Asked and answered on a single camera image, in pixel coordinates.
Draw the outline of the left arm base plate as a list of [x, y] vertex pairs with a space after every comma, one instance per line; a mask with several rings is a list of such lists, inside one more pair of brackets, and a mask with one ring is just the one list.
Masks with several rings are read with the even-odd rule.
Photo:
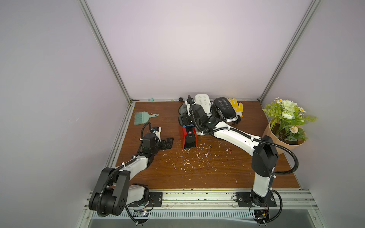
[[148, 197], [143, 197], [140, 201], [135, 201], [128, 204], [128, 207], [132, 208], [144, 208], [144, 207], [161, 207], [163, 202], [162, 192], [149, 192]]

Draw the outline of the white coffee machine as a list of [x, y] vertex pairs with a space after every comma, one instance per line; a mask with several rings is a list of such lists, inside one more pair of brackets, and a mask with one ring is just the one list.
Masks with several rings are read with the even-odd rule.
[[197, 94], [194, 97], [194, 101], [196, 102], [196, 104], [200, 105], [203, 108], [204, 112], [207, 114], [208, 117], [211, 117], [212, 107], [210, 98], [207, 94]]

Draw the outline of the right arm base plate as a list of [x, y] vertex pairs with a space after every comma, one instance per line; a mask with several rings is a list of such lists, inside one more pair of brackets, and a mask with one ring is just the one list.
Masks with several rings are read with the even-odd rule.
[[254, 192], [237, 192], [232, 199], [238, 203], [239, 207], [277, 207], [272, 192], [268, 192], [265, 197], [261, 197]]

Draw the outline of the grey blue microfiber cloth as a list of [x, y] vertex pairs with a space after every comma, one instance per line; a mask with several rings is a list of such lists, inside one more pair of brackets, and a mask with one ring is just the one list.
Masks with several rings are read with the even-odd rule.
[[188, 115], [188, 110], [186, 104], [182, 104], [179, 108], [178, 121], [181, 127], [185, 127], [191, 124], [190, 116]]

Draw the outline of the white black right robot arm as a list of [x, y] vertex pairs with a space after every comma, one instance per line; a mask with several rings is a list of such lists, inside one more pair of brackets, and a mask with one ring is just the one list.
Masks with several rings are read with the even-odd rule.
[[[274, 143], [267, 135], [259, 137], [235, 128], [234, 124], [239, 122], [240, 116], [225, 97], [210, 101], [207, 94], [188, 96], [180, 107], [179, 113], [179, 124], [182, 127], [193, 126], [198, 135], [211, 135], [225, 140], [252, 157], [254, 184], [249, 193], [249, 199], [255, 207], [271, 204], [269, 194], [273, 191], [272, 183], [277, 175], [292, 174], [298, 169], [298, 158], [288, 148]], [[285, 151], [293, 158], [294, 166], [290, 170], [276, 170], [279, 159], [278, 149]]]

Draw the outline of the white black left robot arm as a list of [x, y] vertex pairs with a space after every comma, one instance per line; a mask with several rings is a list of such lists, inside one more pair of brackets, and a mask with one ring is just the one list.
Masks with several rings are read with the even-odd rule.
[[119, 166], [104, 168], [89, 199], [88, 208], [98, 216], [120, 215], [130, 204], [150, 206], [149, 188], [130, 181], [147, 169], [159, 151], [173, 147], [174, 138], [161, 138], [160, 127], [146, 123], [141, 130], [140, 145], [137, 153]]

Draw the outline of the red coffee machine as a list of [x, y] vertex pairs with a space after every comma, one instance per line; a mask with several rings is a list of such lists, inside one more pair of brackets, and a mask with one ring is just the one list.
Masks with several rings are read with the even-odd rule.
[[181, 127], [182, 149], [197, 147], [197, 134], [193, 125]]

